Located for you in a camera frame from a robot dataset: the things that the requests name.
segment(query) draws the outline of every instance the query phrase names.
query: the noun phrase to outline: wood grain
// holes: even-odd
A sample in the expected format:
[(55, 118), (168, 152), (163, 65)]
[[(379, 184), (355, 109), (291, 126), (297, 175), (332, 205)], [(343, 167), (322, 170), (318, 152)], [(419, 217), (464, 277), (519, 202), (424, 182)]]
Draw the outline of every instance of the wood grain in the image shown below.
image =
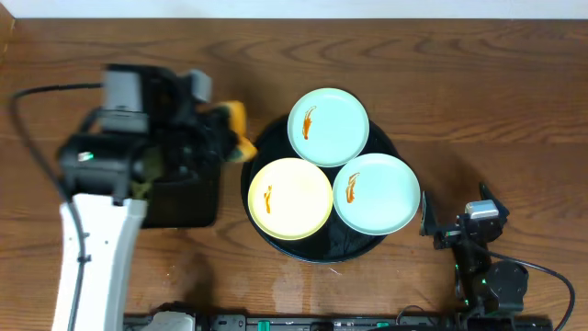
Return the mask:
[[(19, 20), (1, 68), (21, 88), (100, 80), (102, 63), (199, 68), (217, 100), (238, 99), (255, 137), (313, 88), (353, 92), (395, 142), (440, 214), (452, 219), (483, 179), (511, 209), (491, 249), (556, 269), (577, 292), (567, 330), (588, 327), (588, 23), (499, 20)], [(99, 92), (31, 97), (24, 117), (47, 155)], [(59, 199), (0, 120), (0, 328), (51, 326), (61, 259)], [(454, 305), (453, 263), (418, 217), (342, 264), (285, 257), (251, 226), (241, 167), (222, 179), (213, 227), (142, 231), (127, 312), (162, 302), (252, 314), (396, 314)], [(531, 271), (527, 314), (557, 323), (568, 293)]]

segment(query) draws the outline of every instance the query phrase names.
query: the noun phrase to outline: black container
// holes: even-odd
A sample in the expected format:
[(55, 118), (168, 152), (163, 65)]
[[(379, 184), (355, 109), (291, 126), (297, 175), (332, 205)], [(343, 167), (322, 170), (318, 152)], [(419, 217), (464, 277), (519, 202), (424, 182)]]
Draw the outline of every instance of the black container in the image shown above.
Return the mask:
[[(241, 197), (247, 216), (255, 230), (277, 250), (297, 259), (313, 263), (343, 262), (351, 258), (359, 257), (369, 252), (379, 244), (386, 235), (361, 234), (351, 229), (337, 214), (334, 209), (327, 222), (316, 233), (300, 240), (281, 240), (263, 232), (255, 224), (249, 206), (247, 194), (249, 186), (255, 175), (267, 164), (277, 159), (286, 157), (300, 158), (288, 139), (288, 116), (276, 120), (269, 125), (255, 142), (258, 154), (254, 160), (243, 165), (241, 173)], [(366, 147), (360, 155), (370, 153), (389, 154), (398, 156), (394, 145), (376, 124), (369, 122), (369, 136)], [(339, 170), (343, 166), (321, 167), (320, 169), (329, 178), (331, 185), (334, 183)]]

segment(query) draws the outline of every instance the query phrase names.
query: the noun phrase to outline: white wall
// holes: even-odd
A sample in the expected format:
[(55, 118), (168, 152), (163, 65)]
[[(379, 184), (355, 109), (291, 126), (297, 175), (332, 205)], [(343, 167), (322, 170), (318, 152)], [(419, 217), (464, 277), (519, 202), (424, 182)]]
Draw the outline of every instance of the white wall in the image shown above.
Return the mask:
[(16, 18), (588, 18), (588, 0), (0, 0)]

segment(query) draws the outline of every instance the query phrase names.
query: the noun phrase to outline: sauce stain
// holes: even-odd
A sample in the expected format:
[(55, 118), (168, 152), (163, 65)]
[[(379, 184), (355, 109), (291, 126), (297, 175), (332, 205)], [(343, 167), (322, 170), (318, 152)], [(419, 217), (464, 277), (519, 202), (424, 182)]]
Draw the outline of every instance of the sauce stain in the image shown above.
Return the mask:
[(312, 111), (316, 109), (316, 106), (312, 106), (310, 109), (306, 111), (306, 116), (304, 117), (304, 125), (302, 126), (302, 135), (304, 135), (304, 140), (309, 140), (309, 130), (311, 129), (311, 114)]
[(269, 211), (270, 211), (269, 210), (269, 196), (271, 196), (271, 195), (272, 195), (272, 186), (270, 185), (267, 187), (267, 192), (264, 193), (264, 198), (266, 198), (266, 211), (267, 211), (267, 213), (269, 213)]
[(345, 193), (347, 195), (347, 203), (353, 202), (356, 199), (356, 196), (353, 192), (353, 188), (356, 186), (357, 178), (359, 177), (359, 173), (354, 173), (349, 177), (349, 184), (347, 185), (347, 189)]

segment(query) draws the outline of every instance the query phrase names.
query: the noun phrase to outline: cable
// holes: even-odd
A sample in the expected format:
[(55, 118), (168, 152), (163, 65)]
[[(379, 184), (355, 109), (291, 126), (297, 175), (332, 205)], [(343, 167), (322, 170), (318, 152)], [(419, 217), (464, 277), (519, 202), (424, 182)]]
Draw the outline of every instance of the cable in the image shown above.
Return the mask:
[(563, 277), (559, 273), (557, 273), (549, 268), (541, 267), (539, 265), (529, 263), (529, 262), (520, 260), (518, 258), (508, 257), (508, 256), (504, 256), (502, 254), (494, 253), (494, 252), (489, 251), (488, 249), (482, 248), (481, 246), (476, 244), (474, 241), (470, 241), (470, 242), (472, 243), (472, 246), (474, 247), (474, 249), (476, 249), (477, 251), (482, 252), (483, 254), (486, 254), (490, 257), (496, 257), (496, 258), (503, 259), (505, 261), (511, 261), (511, 262), (517, 263), (522, 266), (534, 268), (539, 271), (543, 271), (543, 272), (563, 281), (563, 283), (566, 284), (566, 286), (568, 287), (568, 290), (570, 291), (570, 303), (568, 303), (568, 309), (566, 310), (566, 313), (563, 315), (563, 318), (561, 318), (561, 322), (554, 329), (554, 331), (560, 331), (563, 329), (563, 327), (568, 322), (568, 319), (570, 319), (571, 311), (573, 310), (573, 305), (576, 302), (576, 292), (573, 289), (573, 286), (571, 285), (571, 282), (568, 279), (566, 279), (565, 277)]
[[(406, 312), (407, 309), (410, 308), (418, 308), (421, 310), (421, 312), (424, 313), (424, 309), (421, 308), (420, 306), (417, 306), (416, 304), (410, 304), (407, 305), (406, 307), (402, 308), (402, 310), (398, 313), (398, 316), (396, 316), (396, 325), (400, 325), (401, 324), (401, 318), (404, 315), (404, 312)], [(431, 317), (427, 316), (426, 319), (429, 320), (429, 323), (431, 323), (431, 325), (436, 326), (436, 323), (433, 322), (433, 320), (431, 319)]]
[(68, 331), (74, 331), (75, 325), (75, 318), (77, 316), (77, 308), (80, 303), (80, 292), (82, 291), (82, 282), (84, 280), (84, 266), (85, 263), (89, 261), (88, 257), (85, 255), (85, 234), (84, 229), (82, 228), (82, 221), (80, 219), (80, 214), (78, 213), (77, 208), (75, 208), (74, 200), (72, 195), (67, 191), (67, 188), (60, 182), (59, 178), (53, 173), (51, 170), (51, 166), (40, 152), (39, 147), (33, 142), (30, 138), (30, 133), (28, 132), (27, 127), (23, 123), (23, 120), (20, 118), (18, 114), (18, 100), (22, 97), (43, 93), (43, 92), (50, 92), (50, 91), (63, 91), (63, 90), (72, 90), (72, 89), (81, 89), (81, 88), (99, 88), (102, 87), (101, 84), (75, 84), (75, 85), (67, 85), (67, 86), (43, 86), (43, 87), (36, 87), (31, 88), (28, 90), (23, 90), (20, 92), (15, 93), (9, 101), (8, 104), (8, 112), (10, 114), (10, 119), (12, 120), (12, 124), (20, 137), (21, 142), (30, 152), (30, 155), (35, 160), (35, 162), (39, 165), (43, 173), (47, 176), (49, 181), (52, 185), (57, 189), (60, 197), (63, 201), (66, 202), (67, 208), (72, 214), (72, 220), (75, 224), (75, 231), (77, 232), (77, 241), (80, 246), (80, 253), (78, 255), (77, 261), (79, 263), (79, 267), (77, 270), (77, 278), (75, 281), (75, 289), (73, 291), (73, 301), (72, 301), (72, 309), (70, 311), (70, 319), (68, 322), (67, 329)]

